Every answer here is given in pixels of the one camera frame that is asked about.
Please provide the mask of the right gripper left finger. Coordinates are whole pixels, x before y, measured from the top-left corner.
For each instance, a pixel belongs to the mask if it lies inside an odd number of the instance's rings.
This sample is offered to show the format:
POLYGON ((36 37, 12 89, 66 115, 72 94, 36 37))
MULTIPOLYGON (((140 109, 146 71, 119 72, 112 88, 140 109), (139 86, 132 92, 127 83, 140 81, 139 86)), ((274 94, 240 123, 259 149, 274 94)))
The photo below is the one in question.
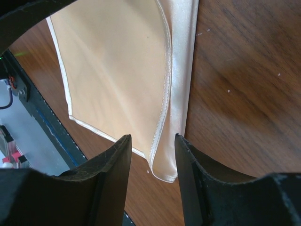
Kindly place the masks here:
POLYGON ((120 226, 132 154, 124 135, 109 149, 59 176, 1 169, 3 226, 120 226))

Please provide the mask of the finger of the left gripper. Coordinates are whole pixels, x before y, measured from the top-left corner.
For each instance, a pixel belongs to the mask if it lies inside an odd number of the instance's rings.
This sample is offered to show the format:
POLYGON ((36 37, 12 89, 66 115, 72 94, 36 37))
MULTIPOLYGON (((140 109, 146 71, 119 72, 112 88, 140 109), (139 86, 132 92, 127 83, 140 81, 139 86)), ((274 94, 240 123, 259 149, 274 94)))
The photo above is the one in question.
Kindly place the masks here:
POLYGON ((75 0, 2 0, 0 2, 0 53, 34 25, 75 0))

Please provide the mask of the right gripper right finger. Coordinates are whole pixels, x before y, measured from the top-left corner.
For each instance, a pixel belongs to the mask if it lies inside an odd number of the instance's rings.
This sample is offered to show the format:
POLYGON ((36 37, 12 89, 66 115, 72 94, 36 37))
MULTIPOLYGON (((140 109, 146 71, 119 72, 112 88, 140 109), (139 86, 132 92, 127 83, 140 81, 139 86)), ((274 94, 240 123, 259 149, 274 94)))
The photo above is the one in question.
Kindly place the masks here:
POLYGON ((182 135, 175 135, 174 145, 185 225, 300 225, 300 173, 255 178, 212 159, 182 135))

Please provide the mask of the beige cloth napkin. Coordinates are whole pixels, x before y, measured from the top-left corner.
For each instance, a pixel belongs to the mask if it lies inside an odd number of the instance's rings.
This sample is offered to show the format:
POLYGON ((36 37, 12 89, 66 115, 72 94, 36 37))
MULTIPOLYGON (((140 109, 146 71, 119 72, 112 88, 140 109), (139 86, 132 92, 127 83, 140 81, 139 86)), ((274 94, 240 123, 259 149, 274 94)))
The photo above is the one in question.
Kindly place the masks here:
POLYGON ((112 142, 132 136, 151 173, 178 176, 198 1, 78 0, 47 18, 69 118, 112 142))

